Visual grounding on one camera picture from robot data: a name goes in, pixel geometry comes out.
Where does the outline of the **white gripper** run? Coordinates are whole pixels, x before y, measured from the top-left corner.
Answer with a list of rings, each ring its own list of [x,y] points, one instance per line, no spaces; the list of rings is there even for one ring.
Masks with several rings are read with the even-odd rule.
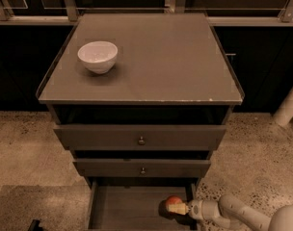
[[[192,200],[188,203],[169,204],[167,210],[171,214],[189,215],[195,220],[212,220],[221,216],[218,202],[213,200]]]

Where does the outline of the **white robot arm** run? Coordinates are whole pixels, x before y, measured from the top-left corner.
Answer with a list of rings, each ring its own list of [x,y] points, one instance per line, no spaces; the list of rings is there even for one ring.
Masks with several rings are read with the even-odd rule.
[[[234,114],[194,199],[170,205],[200,231],[293,231],[293,88],[274,115]]]

